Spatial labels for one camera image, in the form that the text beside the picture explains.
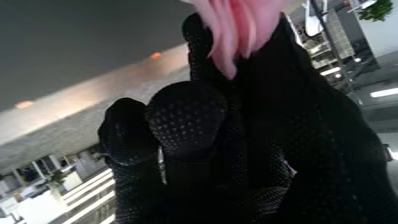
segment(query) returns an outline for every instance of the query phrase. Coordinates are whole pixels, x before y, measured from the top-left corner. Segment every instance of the black glove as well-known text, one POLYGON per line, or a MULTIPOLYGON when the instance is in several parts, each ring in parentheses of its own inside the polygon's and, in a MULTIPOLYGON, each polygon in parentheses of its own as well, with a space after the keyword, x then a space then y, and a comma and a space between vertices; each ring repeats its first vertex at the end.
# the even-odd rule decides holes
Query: black glove
POLYGON ((313 69, 286 19, 238 61, 233 82, 208 59, 198 15, 183 33, 196 81, 171 85, 148 107, 119 100, 100 128, 118 222, 395 223, 381 141, 313 69))

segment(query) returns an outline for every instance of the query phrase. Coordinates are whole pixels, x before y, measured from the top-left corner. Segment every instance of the finger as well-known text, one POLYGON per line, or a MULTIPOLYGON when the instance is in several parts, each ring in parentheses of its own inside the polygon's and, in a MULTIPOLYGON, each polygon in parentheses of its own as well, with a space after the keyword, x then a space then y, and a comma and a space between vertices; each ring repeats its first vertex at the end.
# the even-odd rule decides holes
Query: finger
POLYGON ((205 82, 226 95, 231 83, 222 76, 208 54, 214 46, 212 31, 198 14, 183 22, 183 37, 189 43, 190 79, 205 82))
POLYGON ((143 223, 159 218, 157 206, 164 196, 159 169, 159 141, 146 119, 146 105, 121 99, 107 110, 100 127, 102 152, 114 171, 118 223, 143 223))
POLYGON ((201 188, 214 184, 215 139, 226 118, 226 99, 199 82, 173 84, 148 106, 148 122, 162 143, 167 185, 201 188))
POLYGON ((192 80, 205 82, 222 93, 228 100, 228 115, 221 127, 217 145, 219 145, 219 179, 222 182, 244 186, 247 183, 247 144, 244 133, 244 121, 240 111, 240 96, 233 83, 222 76, 214 60, 208 56, 214 37, 212 31, 203 24, 198 14, 194 14, 183 24, 183 36, 189 42, 189 61, 192 80))

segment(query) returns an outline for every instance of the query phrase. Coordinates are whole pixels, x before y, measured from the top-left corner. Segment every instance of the pink object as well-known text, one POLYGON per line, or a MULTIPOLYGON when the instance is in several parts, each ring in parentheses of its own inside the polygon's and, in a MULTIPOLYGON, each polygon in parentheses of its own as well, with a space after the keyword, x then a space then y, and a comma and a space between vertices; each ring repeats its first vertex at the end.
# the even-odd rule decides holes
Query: pink object
POLYGON ((190 0, 214 33, 210 57, 233 80, 237 57, 251 57, 260 50, 279 23, 285 0, 190 0))

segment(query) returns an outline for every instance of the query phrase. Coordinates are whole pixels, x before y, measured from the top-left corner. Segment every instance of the white wall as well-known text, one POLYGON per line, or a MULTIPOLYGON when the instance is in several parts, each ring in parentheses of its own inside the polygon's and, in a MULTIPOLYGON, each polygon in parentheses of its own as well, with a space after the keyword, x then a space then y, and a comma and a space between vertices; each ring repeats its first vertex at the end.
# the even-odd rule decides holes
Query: white wall
POLYGON ((395 4, 393 12, 384 22, 359 20, 365 36, 370 42, 375 57, 398 51, 398 0, 391 0, 395 4))

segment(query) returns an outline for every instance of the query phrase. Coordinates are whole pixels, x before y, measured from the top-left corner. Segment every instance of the black textured fabric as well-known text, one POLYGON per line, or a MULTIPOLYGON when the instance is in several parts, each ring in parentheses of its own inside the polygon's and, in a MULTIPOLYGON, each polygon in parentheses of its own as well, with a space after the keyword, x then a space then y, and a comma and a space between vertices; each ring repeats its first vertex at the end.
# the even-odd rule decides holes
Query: black textured fabric
POLYGON ((267 142, 269 137, 263 134, 263 127, 256 127, 260 119, 249 116, 242 116, 242 96, 246 95, 238 89, 240 83, 237 81, 230 82, 226 80, 215 68, 214 60, 208 58, 214 45, 212 32, 205 28, 198 14, 194 14, 185 20, 183 36, 190 49, 189 62, 192 80, 206 82, 217 88, 228 98, 230 120, 226 122, 224 133, 230 133, 235 141, 230 142, 231 144, 226 146, 226 150, 231 151, 233 147, 237 147, 237 144, 240 144, 240 148, 242 145, 246 146, 244 152, 238 149, 235 151, 244 153, 244 157, 247 158, 244 166, 249 169, 247 175, 251 187, 288 187, 292 182, 292 169, 285 162, 281 147, 265 147, 263 144, 254 142, 254 137, 262 139, 263 142, 267 142))
POLYGON ((381 140, 315 71, 286 19, 231 82, 208 59, 198 15, 183 34, 194 81, 159 92, 148 108, 119 100, 100 128, 118 223, 397 223, 381 140))

